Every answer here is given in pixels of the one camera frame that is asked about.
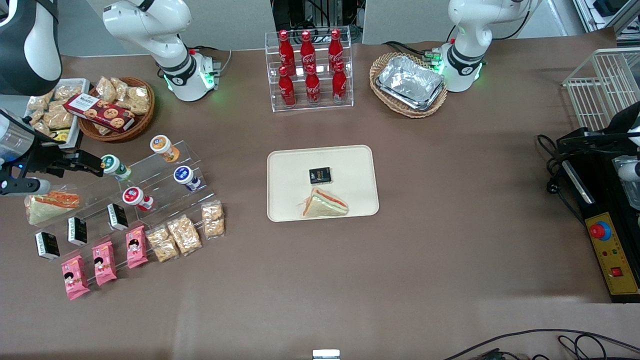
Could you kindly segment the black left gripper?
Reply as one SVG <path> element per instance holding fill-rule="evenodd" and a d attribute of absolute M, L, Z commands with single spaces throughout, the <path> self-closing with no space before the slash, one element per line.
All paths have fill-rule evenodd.
<path fill-rule="evenodd" d="M 588 145 L 594 150 L 631 154 L 632 141 L 628 132 L 606 134 L 601 131 L 572 131 L 558 139 L 561 154 L 575 154 L 588 150 Z"/>

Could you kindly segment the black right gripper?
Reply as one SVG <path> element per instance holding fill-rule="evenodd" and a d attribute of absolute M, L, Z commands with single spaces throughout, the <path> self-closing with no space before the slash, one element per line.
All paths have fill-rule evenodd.
<path fill-rule="evenodd" d="M 25 155 L 25 173 L 52 174 L 63 177 L 64 171 L 78 171 L 102 176 L 102 159 L 88 152 L 76 152 L 73 164 L 70 152 L 61 150 L 59 146 L 43 146 L 35 143 Z"/>

